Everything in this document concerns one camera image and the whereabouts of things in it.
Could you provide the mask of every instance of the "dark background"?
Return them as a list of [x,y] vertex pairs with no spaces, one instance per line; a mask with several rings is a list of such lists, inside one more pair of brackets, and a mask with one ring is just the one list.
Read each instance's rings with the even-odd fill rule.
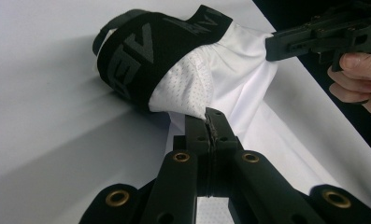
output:
[[[312,16],[322,14],[328,7],[334,7],[348,1],[253,0],[277,31],[299,26],[310,21]],[[368,145],[371,146],[371,115],[360,105],[345,104],[338,101],[328,91],[329,86],[333,83],[327,76],[327,69],[330,64],[319,64],[319,55],[315,53],[309,53],[298,58]]]

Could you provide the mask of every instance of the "human hand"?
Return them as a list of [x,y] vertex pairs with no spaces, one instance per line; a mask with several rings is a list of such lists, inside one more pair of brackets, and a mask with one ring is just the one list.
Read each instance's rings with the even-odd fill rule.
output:
[[328,69],[328,76],[335,82],[330,92],[344,103],[363,104],[371,113],[371,54],[347,53],[339,64],[341,72]]

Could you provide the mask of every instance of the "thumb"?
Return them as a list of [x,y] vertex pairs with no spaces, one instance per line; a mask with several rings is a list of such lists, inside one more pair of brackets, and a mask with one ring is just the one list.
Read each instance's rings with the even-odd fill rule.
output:
[[339,63],[342,69],[351,75],[371,78],[371,54],[347,53]]

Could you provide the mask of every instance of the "clamp jaw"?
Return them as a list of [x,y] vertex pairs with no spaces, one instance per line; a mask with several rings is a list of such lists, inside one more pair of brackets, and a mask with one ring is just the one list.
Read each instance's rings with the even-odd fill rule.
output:
[[197,197],[209,196],[229,198],[236,224],[371,224],[371,209],[347,191],[297,191],[264,155],[243,149],[222,112],[206,117],[186,117],[156,179],[102,190],[80,224],[193,224]]
[[311,51],[320,54],[320,63],[332,62],[333,71],[340,71],[344,53],[371,53],[371,0],[331,7],[304,25],[273,33],[265,44],[269,62]]

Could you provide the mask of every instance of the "white table surface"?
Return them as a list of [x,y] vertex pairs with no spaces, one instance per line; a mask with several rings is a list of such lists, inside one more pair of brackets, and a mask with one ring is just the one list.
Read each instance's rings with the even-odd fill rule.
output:
[[[78,223],[101,189],[157,175],[169,119],[126,104],[93,72],[93,38],[129,9],[186,19],[200,4],[274,31],[250,0],[0,1],[0,223]],[[265,102],[371,205],[371,149],[296,59],[279,63]],[[348,150],[346,168],[333,147]]]

